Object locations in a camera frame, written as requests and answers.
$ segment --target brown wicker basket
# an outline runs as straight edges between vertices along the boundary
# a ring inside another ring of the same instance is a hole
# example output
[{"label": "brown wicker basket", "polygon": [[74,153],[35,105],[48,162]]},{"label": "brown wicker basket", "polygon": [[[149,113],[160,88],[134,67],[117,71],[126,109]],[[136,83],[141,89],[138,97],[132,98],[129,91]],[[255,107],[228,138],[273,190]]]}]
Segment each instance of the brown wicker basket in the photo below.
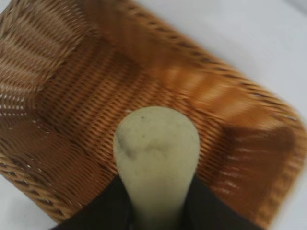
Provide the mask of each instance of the brown wicker basket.
[{"label": "brown wicker basket", "polygon": [[0,16],[0,172],[55,221],[114,178],[117,124],[151,105],[194,121],[198,176],[267,228],[306,158],[284,102],[130,0],[12,0]]}]

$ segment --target white surface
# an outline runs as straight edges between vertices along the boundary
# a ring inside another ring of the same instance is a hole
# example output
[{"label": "white surface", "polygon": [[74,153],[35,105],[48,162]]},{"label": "white surface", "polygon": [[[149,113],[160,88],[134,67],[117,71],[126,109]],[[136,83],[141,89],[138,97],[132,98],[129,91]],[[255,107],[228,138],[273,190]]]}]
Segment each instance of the white surface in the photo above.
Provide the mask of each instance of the white surface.
[{"label": "white surface", "polygon": [[[137,0],[292,104],[307,119],[307,17],[285,0]],[[0,11],[8,4],[0,0]],[[0,178],[0,230],[53,222]],[[307,170],[273,225],[306,230]]]}]

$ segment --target woven basket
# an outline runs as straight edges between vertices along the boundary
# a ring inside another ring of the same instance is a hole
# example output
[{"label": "woven basket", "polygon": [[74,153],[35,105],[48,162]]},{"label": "woven basket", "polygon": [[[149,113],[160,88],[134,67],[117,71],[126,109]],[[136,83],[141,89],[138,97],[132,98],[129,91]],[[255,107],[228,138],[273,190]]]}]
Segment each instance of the woven basket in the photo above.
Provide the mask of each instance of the woven basket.
[{"label": "woven basket", "polygon": [[306,157],[284,102],[130,0],[12,0],[0,16],[0,172],[55,221],[111,182],[117,124],[152,105],[194,121],[197,175],[267,228]]}]

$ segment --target basket weave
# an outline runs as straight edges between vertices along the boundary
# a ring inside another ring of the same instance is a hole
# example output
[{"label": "basket weave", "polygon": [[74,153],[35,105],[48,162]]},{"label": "basket weave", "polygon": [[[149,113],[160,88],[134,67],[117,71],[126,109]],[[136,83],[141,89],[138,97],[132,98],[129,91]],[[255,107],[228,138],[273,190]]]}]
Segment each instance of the basket weave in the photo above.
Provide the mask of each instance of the basket weave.
[{"label": "basket weave", "polygon": [[306,158],[295,113],[130,0],[12,0],[0,16],[0,172],[55,221],[117,173],[113,134],[165,106],[201,137],[197,175],[267,228]]}]

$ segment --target white background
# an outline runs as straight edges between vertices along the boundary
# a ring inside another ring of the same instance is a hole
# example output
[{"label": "white background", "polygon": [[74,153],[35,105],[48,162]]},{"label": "white background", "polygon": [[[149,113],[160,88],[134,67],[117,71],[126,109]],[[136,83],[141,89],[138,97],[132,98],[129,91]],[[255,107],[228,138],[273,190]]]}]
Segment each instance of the white background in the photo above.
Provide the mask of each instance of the white background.
[{"label": "white background", "polygon": [[[307,15],[287,0],[137,0],[307,119]],[[0,0],[0,11],[9,0]],[[307,230],[307,170],[273,230]],[[0,230],[46,230],[55,223],[0,177]]]}]

